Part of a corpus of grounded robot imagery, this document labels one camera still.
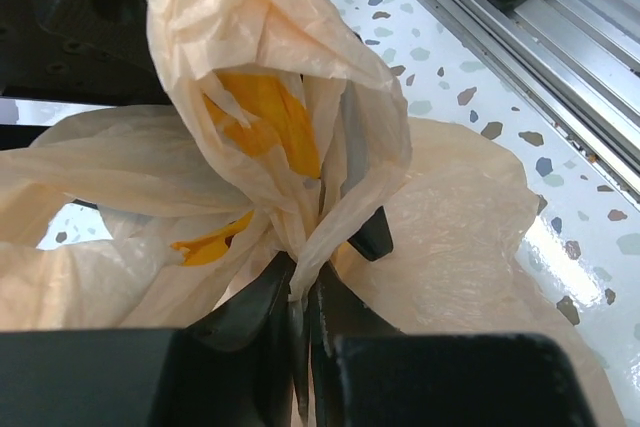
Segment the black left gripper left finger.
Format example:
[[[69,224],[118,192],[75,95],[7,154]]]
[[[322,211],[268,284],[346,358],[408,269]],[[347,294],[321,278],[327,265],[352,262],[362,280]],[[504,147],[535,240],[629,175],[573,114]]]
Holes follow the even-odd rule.
[[[185,328],[10,332],[1,337],[5,426],[286,426],[293,261]]]

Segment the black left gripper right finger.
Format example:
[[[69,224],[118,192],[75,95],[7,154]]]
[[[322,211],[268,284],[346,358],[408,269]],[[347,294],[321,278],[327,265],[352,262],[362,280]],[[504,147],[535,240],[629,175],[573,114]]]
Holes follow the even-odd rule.
[[[532,333],[407,335],[325,265],[309,297],[319,426],[593,426],[568,357]]]

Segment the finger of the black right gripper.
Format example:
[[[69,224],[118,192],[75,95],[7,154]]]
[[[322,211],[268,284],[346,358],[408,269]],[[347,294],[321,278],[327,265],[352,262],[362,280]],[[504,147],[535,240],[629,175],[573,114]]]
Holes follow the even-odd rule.
[[[394,244],[384,208],[379,207],[348,242],[367,261],[390,254]]]

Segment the banana print plastic bag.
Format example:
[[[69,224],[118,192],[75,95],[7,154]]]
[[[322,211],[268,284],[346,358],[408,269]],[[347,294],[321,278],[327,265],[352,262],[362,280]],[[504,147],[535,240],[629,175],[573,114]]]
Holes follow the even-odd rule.
[[[166,107],[68,117],[1,155],[1,327],[183,327],[283,251],[288,300],[321,266],[405,333],[531,331],[624,419],[595,355],[517,266],[539,199],[521,162],[413,119],[330,0],[147,0]],[[379,208],[394,249],[348,242]]]

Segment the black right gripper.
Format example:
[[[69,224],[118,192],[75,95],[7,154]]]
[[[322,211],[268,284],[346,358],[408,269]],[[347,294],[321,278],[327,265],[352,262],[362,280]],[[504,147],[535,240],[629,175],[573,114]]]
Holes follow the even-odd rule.
[[[1,147],[43,132],[16,103],[167,105],[146,40],[145,0],[1,0]]]

